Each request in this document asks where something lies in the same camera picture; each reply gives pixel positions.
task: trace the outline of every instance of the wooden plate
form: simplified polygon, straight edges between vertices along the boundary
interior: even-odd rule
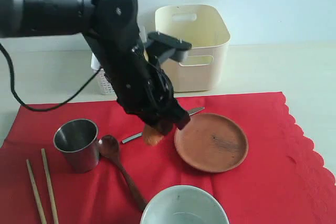
[[[175,147],[181,158],[196,169],[220,173],[243,162],[248,142],[232,120],[202,113],[192,116],[183,130],[176,130]]]

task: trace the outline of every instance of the white wall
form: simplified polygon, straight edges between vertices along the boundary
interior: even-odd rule
[[[154,29],[156,8],[195,3],[217,7],[233,45],[336,40],[336,0],[139,0],[139,22]],[[8,39],[4,46],[29,51],[88,48],[80,36]]]

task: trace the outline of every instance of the table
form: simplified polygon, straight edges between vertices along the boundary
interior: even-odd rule
[[[325,167],[336,174],[336,42],[230,46],[222,80],[205,92],[177,97],[282,91],[290,113],[313,139]],[[16,52],[12,54],[16,90],[26,103],[57,103],[72,95],[92,75],[89,51]],[[9,74],[0,57],[0,146],[19,104],[9,90]],[[90,83],[73,101],[115,100]]]

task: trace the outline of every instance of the black cable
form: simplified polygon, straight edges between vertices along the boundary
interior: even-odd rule
[[[18,101],[23,107],[25,107],[26,109],[28,110],[31,110],[31,111],[35,111],[35,112],[47,112],[47,111],[50,111],[50,110],[55,110],[65,104],[67,104],[68,102],[70,102],[73,98],[75,98],[89,83],[90,81],[92,81],[96,76],[97,74],[99,73],[100,69],[98,69],[98,71],[96,73],[93,74],[93,76],[91,76],[91,78],[86,82],[84,83],[84,85],[73,95],[71,96],[68,100],[54,106],[54,107],[51,107],[51,108],[47,108],[47,109],[36,109],[36,108],[32,108],[30,106],[28,106],[26,103],[24,103],[20,97],[17,95],[16,91],[15,91],[15,75],[14,75],[14,66],[13,66],[13,62],[12,62],[12,59],[9,55],[9,53],[6,51],[6,49],[3,47],[3,45],[0,43],[0,51],[2,52],[2,54],[5,56],[6,60],[7,60],[7,63],[8,63],[8,68],[9,68],[9,76],[10,76],[10,82],[11,82],[11,85],[10,85],[10,90],[14,96],[14,98],[16,99],[16,101]]]

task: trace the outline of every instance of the stainless steel cup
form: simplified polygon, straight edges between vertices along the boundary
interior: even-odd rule
[[[97,125],[88,119],[76,119],[63,124],[55,133],[54,145],[63,153],[76,173],[85,173],[99,161]]]

